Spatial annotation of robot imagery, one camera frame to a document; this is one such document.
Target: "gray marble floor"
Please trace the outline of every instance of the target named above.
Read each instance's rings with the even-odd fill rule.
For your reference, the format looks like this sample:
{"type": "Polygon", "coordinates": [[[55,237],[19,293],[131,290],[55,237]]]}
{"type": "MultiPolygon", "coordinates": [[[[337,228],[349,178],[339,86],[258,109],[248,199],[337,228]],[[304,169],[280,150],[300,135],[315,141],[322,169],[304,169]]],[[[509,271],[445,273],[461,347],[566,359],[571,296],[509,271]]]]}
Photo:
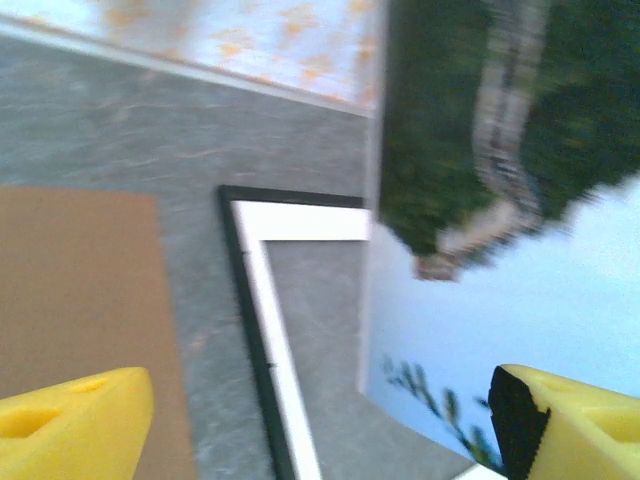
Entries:
{"type": "MultiPolygon", "coordinates": [[[[345,113],[8,38],[0,42],[0,183],[148,192],[158,199],[203,479],[272,478],[211,192],[227,183],[362,195],[365,130],[363,118],[345,113]]],[[[325,248],[346,255],[345,246],[325,248]]],[[[320,254],[333,258],[329,250],[320,254]]],[[[280,262],[293,255],[286,264],[311,261],[297,250],[277,255],[280,262]]],[[[357,265],[347,263],[348,272],[340,270],[341,263],[331,265],[304,283],[312,289],[305,301],[300,287],[286,280],[290,275],[302,278],[305,270],[277,268],[280,282],[289,282],[282,287],[283,298],[295,302],[288,304],[287,320],[326,316],[326,310],[318,309],[334,308],[333,321],[346,315],[345,328],[353,335],[357,312],[350,305],[356,290],[334,307],[318,302],[317,292],[318,282],[336,275],[343,283],[357,281],[357,265]]],[[[358,415],[376,415],[364,404],[353,408],[358,415]]],[[[322,431],[321,422],[329,421],[323,420],[324,413],[310,415],[322,431]]],[[[381,418],[372,422],[384,421],[389,423],[381,418]]],[[[388,452],[393,439],[402,435],[382,438],[379,449],[371,452],[365,446],[375,442],[358,440],[352,447],[343,438],[344,452],[321,446],[320,453],[323,461],[346,462],[333,478],[395,478],[354,472],[360,472],[356,463],[397,461],[397,455],[381,457],[379,452],[388,452]],[[358,458],[347,458],[349,451],[358,458]]],[[[427,451],[411,445],[412,461],[425,470],[419,477],[404,478],[444,480],[467,465],[430,445],[427,451]]]]}

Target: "green foliage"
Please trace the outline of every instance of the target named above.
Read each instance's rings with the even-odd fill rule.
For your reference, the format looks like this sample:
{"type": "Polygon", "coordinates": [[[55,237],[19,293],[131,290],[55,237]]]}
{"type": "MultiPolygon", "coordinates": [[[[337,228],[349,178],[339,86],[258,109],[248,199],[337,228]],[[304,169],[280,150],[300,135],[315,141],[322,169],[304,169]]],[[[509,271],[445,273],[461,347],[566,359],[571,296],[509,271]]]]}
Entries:
{"type": "MultiPolygon", "coordinates": [[[[494,196],[471,131],[487,58],[486,2],[391,3],[380,220],[415,255],[494,196]]],[[[631,0],[555,0],[521,158],[545,222],[640,171],[640,9],[631,0]]],[[[492,246],[467,259],[487,265],[492,246]]]]}
{"type": "MultiPolygon", "coordinates": [[[[407,362],[401,362],[399,368],[396,368],[393,361],[385,357],[382,368],[387,382],[407,391],[425,405],[433,415],[445,424],[471,458],[487,468],[502,475],[505,474],[500,453],[493,450],[482,429],[474,425],[470,429],[470,434],[467,435],[460,426],[460,403],[453,390],[446,388],[443,392],[445,411],[443,416],[429,391],[424,369],[420,365],[411,366],[407,362]]],[[[487,401],[481,397],[475,397],[474,401],[483,408],[489,408],[487,401]]]]}

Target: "yellow foam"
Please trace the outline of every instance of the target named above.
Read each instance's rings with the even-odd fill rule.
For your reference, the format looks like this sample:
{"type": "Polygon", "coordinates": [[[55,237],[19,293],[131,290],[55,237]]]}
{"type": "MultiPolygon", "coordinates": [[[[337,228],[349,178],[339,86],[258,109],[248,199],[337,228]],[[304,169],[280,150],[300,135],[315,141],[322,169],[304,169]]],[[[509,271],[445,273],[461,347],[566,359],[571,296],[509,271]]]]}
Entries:
{"type": "Polygon", "coordinates": [[[528,480],[640,479],[640,399],[519,365],[539,411],[551,408],[528,480]]]}
{"type": "Polygon", "coordinates": [[[152,416],[144,368],[0,400],[0,480],[131,480],[152,416]]]}

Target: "brown cardboard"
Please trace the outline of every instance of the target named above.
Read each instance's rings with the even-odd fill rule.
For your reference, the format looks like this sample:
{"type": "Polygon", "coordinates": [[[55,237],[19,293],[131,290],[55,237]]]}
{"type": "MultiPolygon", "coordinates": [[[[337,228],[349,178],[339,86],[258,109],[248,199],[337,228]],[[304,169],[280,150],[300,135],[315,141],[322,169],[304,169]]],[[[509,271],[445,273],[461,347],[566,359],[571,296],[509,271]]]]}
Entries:
{"type": "Polygon", "coordinates": [[[150,196],[0,187],[0,398],[148,368],[136,480],[196,478],[164,262],[150,196]]]}

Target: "blue sky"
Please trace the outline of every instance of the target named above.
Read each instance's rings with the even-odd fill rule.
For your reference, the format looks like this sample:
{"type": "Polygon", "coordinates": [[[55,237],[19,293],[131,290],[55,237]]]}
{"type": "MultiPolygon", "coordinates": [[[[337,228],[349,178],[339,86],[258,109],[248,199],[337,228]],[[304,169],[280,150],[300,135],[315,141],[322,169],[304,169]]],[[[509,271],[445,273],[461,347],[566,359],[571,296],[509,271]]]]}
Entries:
{"type": "Polygon", "coordinates": [[[376,225],[369,398],[464,453],[425,407],[384,382],[385,354],[423,365],[434,395],[453,389],[463,425],[492,439],[489,416],[472,399],[486,397],[499,364],[640,396],[640,182],[601,198],[577,208],[570,236],[521,239],[496,267],[464,272],[460,283],[415,280],[410,252],[376,225]]]}

